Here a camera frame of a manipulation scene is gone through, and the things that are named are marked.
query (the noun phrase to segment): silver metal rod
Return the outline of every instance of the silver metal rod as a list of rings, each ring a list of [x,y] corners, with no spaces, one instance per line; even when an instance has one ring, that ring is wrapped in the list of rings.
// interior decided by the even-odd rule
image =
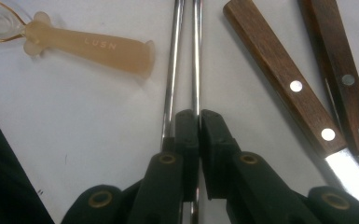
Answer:
[[[173,118],[173,95],[175,89],[176,72],[178,67],[178,51],[182,26],[184,0],[175,0],[173,13],[173,33],[171,36],[171,52],[168,67],[167,89],[165,92],[164,116],[162,123],[162,142],[165,137],[171,136],[171,123]]]
[[[192,107],[194,118],[200,125],[200,73],[202,40],[202,0],[193,0],[193,76]],[[196,198],[191,202],[190,223],[199,223],[200,187],[197,185]]]

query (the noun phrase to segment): knife blade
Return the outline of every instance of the knife blade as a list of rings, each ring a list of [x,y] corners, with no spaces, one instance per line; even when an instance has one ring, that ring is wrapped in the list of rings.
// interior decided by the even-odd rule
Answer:
[[[335,0],[298,0],[322,79],[359,162],[359,75]]]
[[[324,158],[343,188],[359,200],[359,164],[353,159],[339,128],[253,1],[231,0],[223,11],[315,151]],[[347,170],[342,169],[343,162]]]

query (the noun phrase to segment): knife handle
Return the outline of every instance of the knife handle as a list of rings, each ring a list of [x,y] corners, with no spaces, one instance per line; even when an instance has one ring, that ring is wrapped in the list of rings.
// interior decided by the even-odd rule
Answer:
[[[359,76],[335,0],[299,0],[313,51],[350,149],[359,152]]]
[[[345,148],[338,127],[255,4],[251,0],[231,0],[224,13],[316,152],[326,157]]]

